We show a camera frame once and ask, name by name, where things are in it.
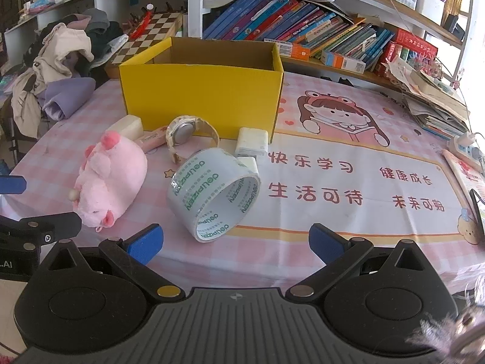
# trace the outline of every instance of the chessboard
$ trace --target chessboard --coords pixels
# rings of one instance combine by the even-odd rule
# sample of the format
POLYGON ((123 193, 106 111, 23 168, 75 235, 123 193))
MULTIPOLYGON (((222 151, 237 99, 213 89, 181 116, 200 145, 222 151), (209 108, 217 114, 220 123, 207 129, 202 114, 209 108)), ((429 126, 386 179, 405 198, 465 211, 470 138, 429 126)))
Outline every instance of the chessboard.
POLYGON ((181 27, 181 12, 155 13, 142 35, 134 41, 126 42, 109 64, 119 65, 165 38, 174 37, 181 27))

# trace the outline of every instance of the star print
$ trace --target star print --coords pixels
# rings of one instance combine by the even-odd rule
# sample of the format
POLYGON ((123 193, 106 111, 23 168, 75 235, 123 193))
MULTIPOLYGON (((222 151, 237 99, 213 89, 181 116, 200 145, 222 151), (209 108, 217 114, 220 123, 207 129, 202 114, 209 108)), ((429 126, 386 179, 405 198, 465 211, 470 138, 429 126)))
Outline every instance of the star print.
POLYGON ((164 171, 164 174, 166 178, 172 178, 175 175, 175 171, 172 171, 172 170, 164 171))

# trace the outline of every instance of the packing tape roll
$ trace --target packing tape roll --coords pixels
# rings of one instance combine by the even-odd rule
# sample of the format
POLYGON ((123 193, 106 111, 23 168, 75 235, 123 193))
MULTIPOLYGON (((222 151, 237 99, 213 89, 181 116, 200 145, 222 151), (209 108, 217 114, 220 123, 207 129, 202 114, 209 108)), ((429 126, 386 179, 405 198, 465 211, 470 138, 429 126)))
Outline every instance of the packing tape roll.
POLYGON ((172 178, 170 209, 199 242, 211 242, 236 226, 259 194, 261 180, 221 148, 195 153, 172 178))

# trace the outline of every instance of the yellow cardboard box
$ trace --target yellow cardboard box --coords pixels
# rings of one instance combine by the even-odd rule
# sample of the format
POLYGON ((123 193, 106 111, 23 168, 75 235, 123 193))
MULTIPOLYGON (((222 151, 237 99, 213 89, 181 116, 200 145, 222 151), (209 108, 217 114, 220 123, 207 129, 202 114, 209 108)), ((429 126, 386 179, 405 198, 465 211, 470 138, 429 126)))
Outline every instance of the yellow cardboard box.
POLYGON ((275 44, 167 38, 119 66, 127 112, 144 130, 180 115, 200 116, 221 138, 240 127, 268 132, 276 124, 283 66, 275 44))

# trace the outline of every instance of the plush pig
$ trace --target plush pig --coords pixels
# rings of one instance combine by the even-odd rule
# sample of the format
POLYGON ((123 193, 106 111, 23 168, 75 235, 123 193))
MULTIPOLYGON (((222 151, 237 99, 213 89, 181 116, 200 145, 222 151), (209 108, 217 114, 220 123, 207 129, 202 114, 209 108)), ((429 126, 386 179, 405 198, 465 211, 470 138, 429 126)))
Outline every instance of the plush pig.
POLYGON ((84 156, 69 200, 82 223, 99 232, 111 227, 135 199, 145 180, 146 156, 116 131, 106 131, 84 156))

